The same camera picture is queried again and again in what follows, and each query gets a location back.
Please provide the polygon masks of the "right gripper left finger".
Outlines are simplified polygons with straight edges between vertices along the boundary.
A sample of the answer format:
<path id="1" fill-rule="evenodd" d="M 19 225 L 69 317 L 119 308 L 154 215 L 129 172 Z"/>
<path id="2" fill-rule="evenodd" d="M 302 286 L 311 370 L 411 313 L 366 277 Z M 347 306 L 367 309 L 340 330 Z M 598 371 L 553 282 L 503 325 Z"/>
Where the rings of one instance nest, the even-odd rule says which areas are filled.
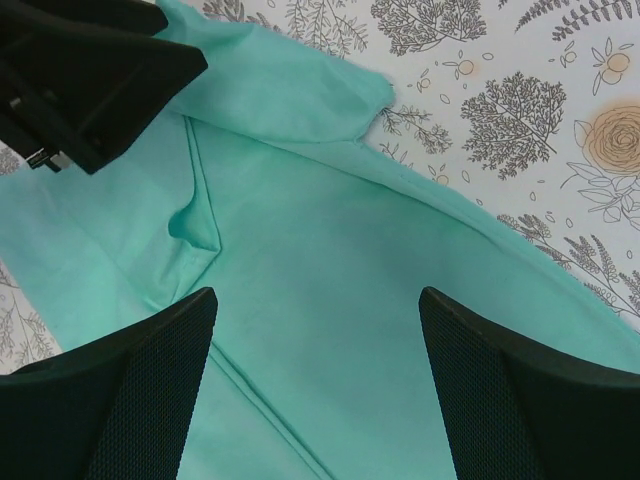
<path id="1" fill-rule="evenodd" d="M 176 478 L 217 309 L 205 287 L 2 376 L 2 478 Z"/>

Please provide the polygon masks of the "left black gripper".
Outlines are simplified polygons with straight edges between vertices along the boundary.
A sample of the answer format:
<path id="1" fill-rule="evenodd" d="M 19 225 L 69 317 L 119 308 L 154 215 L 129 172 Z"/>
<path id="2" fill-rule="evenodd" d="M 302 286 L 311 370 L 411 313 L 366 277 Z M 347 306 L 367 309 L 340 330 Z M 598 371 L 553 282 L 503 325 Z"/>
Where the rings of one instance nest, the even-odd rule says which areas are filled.
<path id="1" fill-rule="evenodd" d="M 30 168 L 94 174 L 121 156 L 207 67 L 158 38 L 147 1 L 4 1 L 1 140 Z"/>

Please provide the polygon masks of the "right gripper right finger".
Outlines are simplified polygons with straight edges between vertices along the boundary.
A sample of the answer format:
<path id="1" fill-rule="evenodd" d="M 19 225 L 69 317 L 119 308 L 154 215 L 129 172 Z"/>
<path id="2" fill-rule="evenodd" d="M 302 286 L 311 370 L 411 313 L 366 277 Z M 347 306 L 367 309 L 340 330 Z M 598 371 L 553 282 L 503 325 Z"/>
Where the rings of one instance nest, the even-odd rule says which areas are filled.
<path id="1" fill-rule="evenodd" d="M 636 479 L 639 376 L 425 288 L 419 312 L 459 479 Z"/>

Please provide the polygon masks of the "teal t shirt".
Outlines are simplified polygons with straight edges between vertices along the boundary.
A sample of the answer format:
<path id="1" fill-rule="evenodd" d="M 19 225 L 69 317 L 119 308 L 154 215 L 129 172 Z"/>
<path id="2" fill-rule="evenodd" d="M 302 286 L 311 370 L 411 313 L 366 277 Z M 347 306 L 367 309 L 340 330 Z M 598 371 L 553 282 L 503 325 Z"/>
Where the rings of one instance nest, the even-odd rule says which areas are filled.
<path id="1" fill-rule="evenodd" d="M 1 258 L 65 349 L 212 287 L 182 479 L 451 479 L 419 319 L 432 286 L 629 372 L 639 339 L 505 225 L 366 145 L 387 79 L 164 1 L 208 69 L 94 175 L 1 180 Z"/>

